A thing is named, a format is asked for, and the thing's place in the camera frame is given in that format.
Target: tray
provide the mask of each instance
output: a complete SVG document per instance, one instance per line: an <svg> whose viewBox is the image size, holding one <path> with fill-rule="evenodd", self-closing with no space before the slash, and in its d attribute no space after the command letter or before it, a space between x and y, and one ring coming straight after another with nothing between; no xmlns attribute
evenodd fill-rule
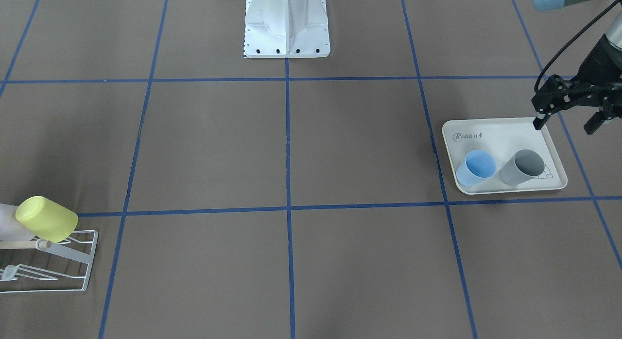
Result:
<svg viewBox="0 0 622 339"><path fill-rule="evenodd" d="M534 129L533 118L494 118L449 120L443 125L443 138L449 155L449 164L458 190L467 195L510 193L525 191L561 190L568 184L566 171L547 127ZM499 170L520 149L538 153L546 167L537 178L509 186L502 181ZM456 170L472 150L484 150L495 158L497 172L488 180L473 186L462 186Z"/></svg>

